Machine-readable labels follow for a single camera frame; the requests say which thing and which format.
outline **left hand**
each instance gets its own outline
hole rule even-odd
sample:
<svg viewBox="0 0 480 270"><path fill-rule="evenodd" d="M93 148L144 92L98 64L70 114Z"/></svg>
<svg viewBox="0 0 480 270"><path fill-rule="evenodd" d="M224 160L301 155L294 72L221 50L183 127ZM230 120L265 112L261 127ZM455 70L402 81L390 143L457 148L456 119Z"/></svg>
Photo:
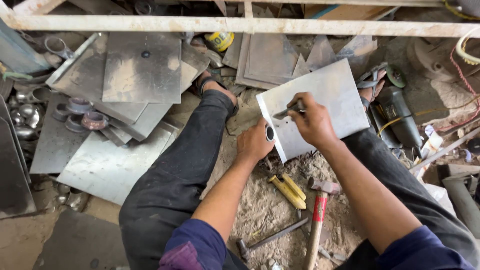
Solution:
<svg viewBox="0 0 480 270"><path fill-rule="evenodd" d="M259 162L272 151L275 140L267 141L265 128L268 125L265 118L260 118L255 126L244 131L237 138L237 153L239 156Z"/></svg>

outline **wooden hammer handle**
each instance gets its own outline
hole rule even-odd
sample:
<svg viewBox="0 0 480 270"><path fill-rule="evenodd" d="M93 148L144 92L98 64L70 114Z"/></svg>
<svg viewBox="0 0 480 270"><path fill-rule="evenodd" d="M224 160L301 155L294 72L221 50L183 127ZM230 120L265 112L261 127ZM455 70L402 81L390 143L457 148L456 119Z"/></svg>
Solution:
<svg viewBox="0 0 480 270"><path fill-rule="evenodd" d="M303 270L313 270L318 256L318 244L320 242L320 232L324 223L325 208L327 205L328 193L319 191L315 198L315 207L313 208L312 229L308 239L307 255L303 263Z"/></svg>

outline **red label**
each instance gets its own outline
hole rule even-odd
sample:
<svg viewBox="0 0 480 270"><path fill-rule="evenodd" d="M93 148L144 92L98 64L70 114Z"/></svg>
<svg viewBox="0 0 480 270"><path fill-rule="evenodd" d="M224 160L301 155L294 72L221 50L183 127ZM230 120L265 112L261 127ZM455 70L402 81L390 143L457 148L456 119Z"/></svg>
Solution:
<svg viewBox="0 0 480 270"><path fill-rule="evenodd" d="M315 198L315 207L313 208L313 221L324 221L327 199L317 196Z"/></svg>

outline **red wire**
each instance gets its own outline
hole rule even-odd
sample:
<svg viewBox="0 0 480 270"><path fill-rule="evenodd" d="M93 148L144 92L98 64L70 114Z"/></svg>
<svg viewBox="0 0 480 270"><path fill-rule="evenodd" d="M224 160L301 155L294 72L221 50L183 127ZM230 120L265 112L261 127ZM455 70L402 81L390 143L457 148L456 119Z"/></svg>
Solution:
<svg viewBox="0 0 480 270"><path fill-rule="evenodd" d="M458 74L460 75L460 78L462 79L462 81L465 83L465 85L467 86L468 90L470 91L470 93L472 93L472 95L474 97L477 96L477 93L473 90L472 86L468 83L467 79L465 78L465 76L463 75L463 72L462 70L460 69L460 66L455 62L455 60L453 60L453 52L455 51L455 47L453 47L453 50L452 52L450 53L450 61L452 61L453 65L456 67L456 69L458 70ZM438 128L437 130L444 130L444 129L451 129L451 128L454 128L456 126L460 126L460 125L463 125L465 123L468 123L470 122L473 118L475 118L479 112L480 112L480 100L477 100L476 102L477 104L477 110L475 111L475 113L472 115L472 117L470 117L469 119L461 122L461 123L457 123L457 124L453 124L451 126L447 126L447 127L441 127L441 128Z"/></svg>

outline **person's hand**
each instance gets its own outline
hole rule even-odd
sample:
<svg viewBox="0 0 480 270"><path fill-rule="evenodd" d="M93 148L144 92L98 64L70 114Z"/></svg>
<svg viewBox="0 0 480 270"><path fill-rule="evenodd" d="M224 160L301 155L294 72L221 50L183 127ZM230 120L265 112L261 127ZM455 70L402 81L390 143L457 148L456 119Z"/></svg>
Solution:
<svg viewBox="0 0 480 270"><path fill-rule="evenodd" d="M297 124L303 139L320 152L334 146L339 139L333 130L327 108L315 102L309 92L296 94L287 107L293 106L298 100L303 102L305 112L301 114L289 110L288 115Z"/></svg>
<svg viewBox="0 0 480 270"><path fill-rule="evenodd" d="M237 153L239 157L247 158L257 163L272 151L275 140L272 142L267 141L265 134L267 125L267 120L262 117L256 125L238 136Z"/></svg>

